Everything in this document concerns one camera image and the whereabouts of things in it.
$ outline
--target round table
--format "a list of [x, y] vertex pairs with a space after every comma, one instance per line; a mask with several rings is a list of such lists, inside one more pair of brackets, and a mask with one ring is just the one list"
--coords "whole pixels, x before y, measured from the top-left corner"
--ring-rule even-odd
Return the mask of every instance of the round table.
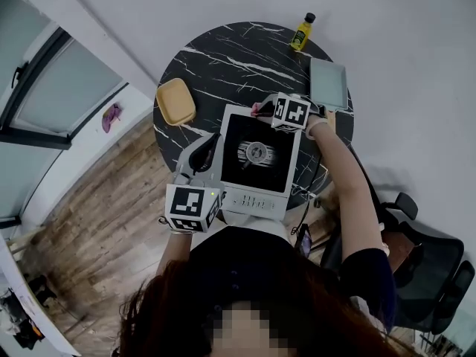
[[[180, 152], [197, 138], [219, 132], [227, 103], [251, 107], [269, 94], [283, 92], [309, 96], [310, 58], [332, 61], [314, 42], [308, 41], [302, 52], [289, 46], [294, 31], [265, 22], [237, 22], [223, 25], [198, 36], [179, 51], [161, 78], [159, 85], [182, 78], [196, 104], [196, 117], [182, 126], [164, 121], [154, 102], [154, 129], [159, 148], [170, 170], [175, 171]], [[349, 145], [353, 136], [353, 105], [337, 112], [335, 131]], [[306, 201], [305, 189], [314, 175], [319, 150], [314, 141], [302, 134], [297, 157], [293, 191], [288, 209]], [[321, 166], [312, 183], [311, 197], [330, 182]]]

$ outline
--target wooden floor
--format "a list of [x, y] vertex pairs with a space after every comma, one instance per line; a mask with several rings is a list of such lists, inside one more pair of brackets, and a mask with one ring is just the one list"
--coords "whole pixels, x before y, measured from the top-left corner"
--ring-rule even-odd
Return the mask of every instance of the wooden floor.
[[[157, 218], [171, 178], [148, 117], [74, 185], [22, 257], [24, 273], [51, 282], [58, 300], [48, 299], [48, 314], [84, 356], [110, 355], [119, 306], [156, 270], [168, 238]], [[288, 212], [289, 229], [302, 213], [302, 207]], [[322, 210], [309, 211], [307, 223], [321, 218], [313, 239], [332, 228], [323, 217]]]

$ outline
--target person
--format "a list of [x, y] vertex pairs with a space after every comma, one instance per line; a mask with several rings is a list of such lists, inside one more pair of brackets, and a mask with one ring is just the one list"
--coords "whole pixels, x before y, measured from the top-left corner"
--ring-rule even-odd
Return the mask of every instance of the person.
[[395, 285], [365, 177], [323, 118], [311, 115], [306, 133], [339, 198], [339, 277], [263, 220], [191, 252], [192, 234], [171, 234], [157, 275], [122, 306], [121, 357], [397, 356]]

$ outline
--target brown hair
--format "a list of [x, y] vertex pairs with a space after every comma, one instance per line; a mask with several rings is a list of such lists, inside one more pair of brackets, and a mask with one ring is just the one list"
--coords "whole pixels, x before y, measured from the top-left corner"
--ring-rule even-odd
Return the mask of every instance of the brown hair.
[[[308, 300], [315, 319], [313, 345], [297, 348], [299, 356], [398, 356], [386, 335], [357, 310], [341, 290], [336, 274], [301, 255], [280, 267], [282, 284], [292, 300]], [[210, 354], [211, 345], [196, 308], [188, 297], [187, 262], [171, 262], [121, 308], [120, 356], [196, 356]]]

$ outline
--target pink object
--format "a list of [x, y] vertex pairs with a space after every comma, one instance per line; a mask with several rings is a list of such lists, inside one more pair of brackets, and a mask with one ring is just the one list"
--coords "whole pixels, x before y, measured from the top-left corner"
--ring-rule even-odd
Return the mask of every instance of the pink object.
[[119, 119], [119, 115], [122, 112], [122, 108], [117, 103], [114, 103], [103, 114], [103, 130], [107, 134], [111, 129], [111, 125], [116, 119]]

